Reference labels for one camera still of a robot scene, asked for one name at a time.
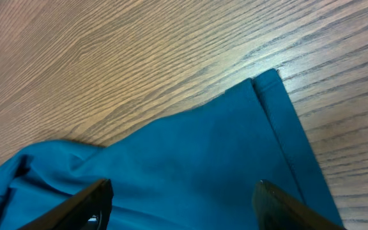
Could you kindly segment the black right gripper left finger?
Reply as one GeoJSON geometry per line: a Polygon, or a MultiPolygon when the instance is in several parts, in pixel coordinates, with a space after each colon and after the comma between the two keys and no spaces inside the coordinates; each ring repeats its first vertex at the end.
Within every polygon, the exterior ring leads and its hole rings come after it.
{"type": "Polygon", "coordinates": [[[113,195],[111,181],[100,179],[20,230],[106,230],[113,195]]]}

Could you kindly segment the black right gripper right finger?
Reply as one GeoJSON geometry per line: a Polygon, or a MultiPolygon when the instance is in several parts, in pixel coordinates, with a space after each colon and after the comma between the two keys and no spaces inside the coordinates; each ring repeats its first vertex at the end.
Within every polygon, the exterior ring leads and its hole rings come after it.
{"type": "Polygon", "coordinates": [[[267,180],[256,183],[252,206],[260,230],[345,230],[267,180]]]}

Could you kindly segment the teal blue shirt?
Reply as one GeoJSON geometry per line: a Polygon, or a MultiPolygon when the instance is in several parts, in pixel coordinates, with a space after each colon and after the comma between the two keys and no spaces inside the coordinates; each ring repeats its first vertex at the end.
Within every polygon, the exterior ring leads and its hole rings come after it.
{"type": "Polygon", "coordinates": [[[341,217],[276,70],[99,147],[32,144],[0,166],[0,229],[18,229],[100,178],[109,229],[256,229],[268,180],[337,225],[341,217]]]}

